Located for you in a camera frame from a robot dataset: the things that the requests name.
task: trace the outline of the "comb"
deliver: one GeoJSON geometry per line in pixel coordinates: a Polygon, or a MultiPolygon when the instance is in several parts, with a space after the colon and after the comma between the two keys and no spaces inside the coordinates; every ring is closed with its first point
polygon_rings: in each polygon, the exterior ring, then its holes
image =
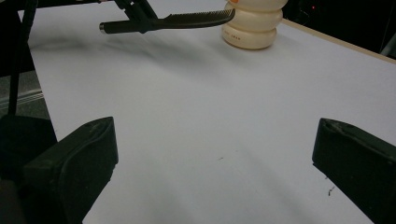
{"type": "Polygon", "coordinates": [[[102,22],[99,25],[104,34],[120,34],[161,29],[195,29],[222,25],[233,19],[235,9],[196,12],[186,14],[171,14],[164,19],[148,19],[146,22],[138,20],[102,22]]]}

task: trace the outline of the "plastic bottle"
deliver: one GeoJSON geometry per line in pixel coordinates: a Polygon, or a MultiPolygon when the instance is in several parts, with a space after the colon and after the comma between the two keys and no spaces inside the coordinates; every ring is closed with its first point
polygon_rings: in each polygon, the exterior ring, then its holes
{"type": "Polygon", "coordinates": [[[225,9],[235,16],[222,26],[223,38],[242,49],[264,49],[274,43],[276,27],[282,21],[282,7],[288,0],[228,0],[225,9]]]}

